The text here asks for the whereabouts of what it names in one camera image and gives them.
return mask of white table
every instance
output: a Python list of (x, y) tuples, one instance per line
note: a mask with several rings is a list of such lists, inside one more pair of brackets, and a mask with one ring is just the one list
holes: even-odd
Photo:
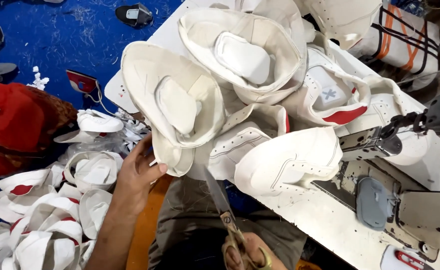
[[(208, 7), (215, 0), (185, 0), (148, 40), (177, 54), (188, 57), (186, 48), (178, 35), (178, 19), (188, 10)], [(233, 0), (222, 3), (234, 6)], [(373, 70), (331, 43), (337, 61), (348, 72), (358, 77), (375, 74)], [(117, 95), (124, 85), (119, 71), (105, 87), (106, 96)], [(412, 102), (420, 103), (406, 95)], [(430, 190), (440, 191), (440, 138), (433, 136), (427, 155), (411, 166), (398, 166), (400, 170)], [(256, 199), (294, 224), (316, 242), (338, 257), (360, 270), (380, 269), (380, 261), (387, 245), (403, 245), (384, 232), (370, 230), (361, 225), (349, 208), (330, 195), (317, 192), (304, 195), (280, 195), (277, 197), (256, 197)], [(440, 252), (430, 265), (440, 270)]]

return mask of worker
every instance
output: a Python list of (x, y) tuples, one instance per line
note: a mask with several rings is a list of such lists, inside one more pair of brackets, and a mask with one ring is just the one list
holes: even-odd
[[(151, 144), (149, 135), (124, 160), (85, 270), (126, 268), (136, 220), (145, 208), (150, 183), (167, 171), (166, 164), (149, 166), (155, 159), (153, 152), (149, 152)], [(295, 268), (306, 242), (305, 233), (269, 209), (244, 216), (235, 214), (235, 223), (246, 240), (246, 253), (256, 266), (265, 266), (261, 246), (271, 258), (272, 270)], [(227, 235), (206, 182), (176, 178), (165, 194), (158, 215), (156, 236), (149, 249), (148, 269), (224, 270), (222, 245)], [(240, 254), (232, 247), (227, 249), (225, 260), (230, 270), (244, 268)]]

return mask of gray trousers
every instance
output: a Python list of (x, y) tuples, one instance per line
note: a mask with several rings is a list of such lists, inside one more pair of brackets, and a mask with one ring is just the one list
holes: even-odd
[[(194, 230), (224, 229), (218, 216), (205, 181), (186, 176), (174, 179), (158, 215), (156, 236), (148, 251), (148, 269), (155, 268), (165, 251), (188, 239)], [(295, 269), (307, 240), (304, 232), (269, 209), (237, 217), (236, 224), (242, 232), (257, 234), (288, 269)]]

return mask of scissors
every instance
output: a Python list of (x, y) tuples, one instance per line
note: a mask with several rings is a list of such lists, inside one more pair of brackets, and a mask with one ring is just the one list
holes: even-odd
[(204, 177), (206, 179), (206, 184), (210, 189), (210, 194), (213, 198), (213, 201), (215, 202), (215, 205), (217, 207), (218, 213), (220, 214), (220, 218), (223, 222), (223, 225), (225, 226), (225, 228), (227, 228), (228, 231), (229, 240), (225, 243), (225, 245), (222, 248), (223, 262), (225, 263), (225, 267), (229, 269), (226, 260), (227, 249), (229, 247), (232, 247), (238, 252), (238, 254), (240, 254), (244, 269), (248, 269), (248, 266), (251, 265), (255, 270), (271, 270), (272, 260), (270, 255), (264, 248), (259, 247), (260, 251), (262, 251), (263, 255), (265, 256), (264, 267), (259, 267), (248, 256), (245, 248), (246, 247), (245, 238), (243, 237), (243, 234), (235, 224), (235, 216), (231, 211), (228, 200), (225, 198), (225, 195), (222, 192), (222, 188), (220, 187), (218, 182), (215, 180), (215, 178), (212, 176), (212, 174), (206, 167), (204, 167), (204, 170), (205, 170)]

